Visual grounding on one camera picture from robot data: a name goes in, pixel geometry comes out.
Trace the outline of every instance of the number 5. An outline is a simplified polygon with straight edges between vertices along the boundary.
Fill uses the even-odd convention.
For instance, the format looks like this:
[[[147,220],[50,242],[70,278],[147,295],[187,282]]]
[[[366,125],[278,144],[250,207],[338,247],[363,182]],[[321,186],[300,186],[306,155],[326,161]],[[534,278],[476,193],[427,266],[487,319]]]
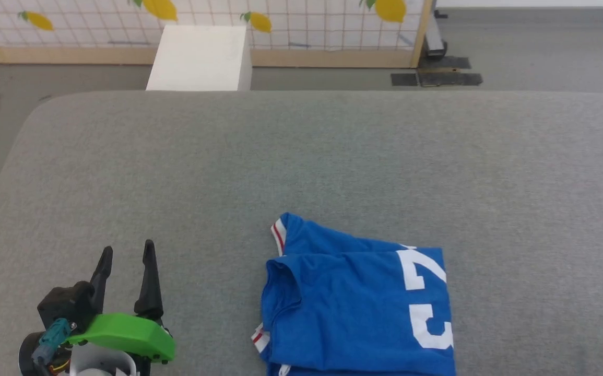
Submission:
[[[443,268],[436,261],[422,254],[414,247],[405,246],[406,250],[399,250],[401,267],[404,271],[404,284],[406,290],[423,290],[424,278],[418,276],[416,264],[426,267],[435,276],[445,283],[447,276]],[[413,326],[413,336],[423,348],[439,348],[445,350],[452,346],[452,324],[445,322],[445,331],[442,335],[432,335],[429,333],[427,320],[433,318],[433,308],[430,304],[411,304],[408,306],[410,311],[410,324]]]

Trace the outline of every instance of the green plastic part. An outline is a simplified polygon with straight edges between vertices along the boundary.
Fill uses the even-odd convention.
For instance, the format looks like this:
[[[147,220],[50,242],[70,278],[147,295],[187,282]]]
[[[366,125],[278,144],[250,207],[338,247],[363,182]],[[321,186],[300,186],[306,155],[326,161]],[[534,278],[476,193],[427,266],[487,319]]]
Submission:
[[[83,340],[152,362],[172,361],[175,356],[174,338],[158,323],[124,313],[98,314],[85,333],[67,338],[72,345]]]

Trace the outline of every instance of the folded shirt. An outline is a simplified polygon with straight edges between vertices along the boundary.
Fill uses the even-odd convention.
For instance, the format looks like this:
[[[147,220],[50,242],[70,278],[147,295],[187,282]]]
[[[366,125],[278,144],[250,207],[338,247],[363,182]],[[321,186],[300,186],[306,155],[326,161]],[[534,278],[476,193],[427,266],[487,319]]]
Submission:
[[[274,376],[454,375],[440,248],[355,238],[299,216],[271,231],[261,325],[252,340]]]

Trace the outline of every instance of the gray table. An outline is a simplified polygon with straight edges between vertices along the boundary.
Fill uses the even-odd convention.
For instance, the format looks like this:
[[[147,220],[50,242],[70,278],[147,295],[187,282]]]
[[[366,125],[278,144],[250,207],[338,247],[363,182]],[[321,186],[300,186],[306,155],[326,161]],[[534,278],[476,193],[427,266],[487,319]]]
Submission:
[[[460,374],[603,374],[603,95],[101,92],[27,119],[0,176],[0,374],[36,304],[113,245],[105,312],[158,248],[178,358],[263,374],[269,226],[291,211],[444,248]]]

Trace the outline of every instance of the red stripe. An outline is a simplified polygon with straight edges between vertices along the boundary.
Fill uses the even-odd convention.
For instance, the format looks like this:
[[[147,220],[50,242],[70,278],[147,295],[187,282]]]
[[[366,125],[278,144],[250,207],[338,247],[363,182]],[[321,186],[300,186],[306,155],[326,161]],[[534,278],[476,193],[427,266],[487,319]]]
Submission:
[[[280,252],[282,254],[285,253],[285,243],[282,242],[282,238],[280,237],[280,233],[278,232],[278,229],[276,228],[276,224],[273,224],[273,231],[275,231],[276,236],[278,237],[278,243],[280,243]]]

